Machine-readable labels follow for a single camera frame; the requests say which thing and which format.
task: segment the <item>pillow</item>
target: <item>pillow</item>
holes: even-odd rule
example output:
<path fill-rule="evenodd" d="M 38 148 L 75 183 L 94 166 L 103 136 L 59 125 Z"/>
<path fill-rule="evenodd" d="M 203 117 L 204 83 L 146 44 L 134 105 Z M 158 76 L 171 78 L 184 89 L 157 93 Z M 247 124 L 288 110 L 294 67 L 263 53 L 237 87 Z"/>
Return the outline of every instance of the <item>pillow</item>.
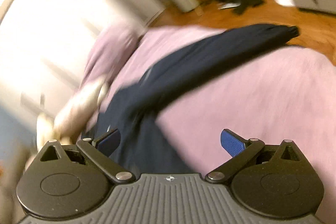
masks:
<path fill-rule="evenodd" d="M 106 75 L 106 82 L 111 84 L 137 49 L 138 40 L 136 29 L 127 23 L 112 25 L 101 32 L 89 52 L 80 88 L 101 75 Z"/>
<path fill-rule="evenodd" d="M 53 132 L 49 134 L 52 139 L 69 137 L 76 143 L 81 131 L 108 92 L 109 85 L 105 83 L 105 79 L 106 76 L 102 75 L 94 82 L 87 83 L 69 100 L 55 117 Z"/>

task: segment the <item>gray ribbed platform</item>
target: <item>gray ribbed platform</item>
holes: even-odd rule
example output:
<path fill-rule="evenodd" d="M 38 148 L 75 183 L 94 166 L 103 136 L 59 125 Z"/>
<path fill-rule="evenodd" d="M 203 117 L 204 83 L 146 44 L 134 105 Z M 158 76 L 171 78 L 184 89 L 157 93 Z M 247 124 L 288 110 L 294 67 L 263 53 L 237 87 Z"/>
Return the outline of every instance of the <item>gray ribbed platform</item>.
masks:
<path fill-rule="evenodd" d="M 115 187 L 102 206 L 83 217 L 43 221 L 27 216 L 21 223 L 322 224 L 312 215 L 288 221 L 262 218 L 239 206 L 225 186 L 209 184 L 198 174 L 143 174 L 135 183 Z"/>

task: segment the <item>dark blue fabric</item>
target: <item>dark blue fabric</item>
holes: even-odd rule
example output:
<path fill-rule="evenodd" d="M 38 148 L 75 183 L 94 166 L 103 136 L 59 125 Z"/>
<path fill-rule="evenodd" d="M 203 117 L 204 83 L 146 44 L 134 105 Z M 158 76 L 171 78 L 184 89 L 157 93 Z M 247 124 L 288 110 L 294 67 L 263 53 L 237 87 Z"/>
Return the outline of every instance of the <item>dark blue fabric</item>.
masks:
<path fill-rule="evenodd" d="M 296 27 L 257 24 L 228 30 L 177 50 L 149 68 L 138 83 L 114 95 L 106 112 L 98 116 L 95 136 L 104 134 L 109 126 L 119 129 L 120 145 L 110 158 L 126 169 L 191 173 L 193 170 L 156 125 L 158 113 L 185 92 L 296 36 Z"/>

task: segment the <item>white object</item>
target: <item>white object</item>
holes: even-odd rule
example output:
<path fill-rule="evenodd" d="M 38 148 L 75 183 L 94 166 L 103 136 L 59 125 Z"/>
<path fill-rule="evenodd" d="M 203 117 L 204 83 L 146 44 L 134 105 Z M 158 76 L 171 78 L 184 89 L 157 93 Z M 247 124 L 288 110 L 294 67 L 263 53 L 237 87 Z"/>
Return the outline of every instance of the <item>white object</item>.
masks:
<path fill-rule="evenodd" d="M 189 12 L 199 4 L 197 0 L 172 0 L 182 12 Z"/>
<path fill-rule="evenodd" d="M 218 10 L 221 9 L 227 9 L 227 8 L 234 8 L 240 6 L 240 3 L 226 3 L 218 8 Z"/>
<path fill-rule="evenodd" d="M 277 4 L 284 7 L 295 7 L 295 3 L 293 0 L 274 0 Z"/>

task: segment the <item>blue surface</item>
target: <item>blue surface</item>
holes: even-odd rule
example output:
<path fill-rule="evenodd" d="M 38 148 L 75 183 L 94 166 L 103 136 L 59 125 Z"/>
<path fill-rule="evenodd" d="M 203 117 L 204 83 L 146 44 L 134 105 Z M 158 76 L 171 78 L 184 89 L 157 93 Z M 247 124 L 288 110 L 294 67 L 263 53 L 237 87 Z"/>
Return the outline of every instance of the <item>blue surface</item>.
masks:
<path fill-rule="evenodd" d="M 0 106 L 0 160 L 7 161 L 14 155 L 17 142 L 36 144 L 36 132 L 30 131 Z"/>
<path fill-rule="evenodd" d="M 245 149 L 244 143 L 237 140 L 226 130 L 223 130 L 220 135 L 220 144 L 231 155 L 231 157 L 238 155 Z"/>
<path fill-rule="evenodd" d="M 103 153 L 106 157 L 109 157 L 114 150 L 118 148 L 120 144 L 120 132 L 119 130 L 113 132 L 110 136 L 106 139 L 102 140 L 97 145 L 97 150 Z"/>

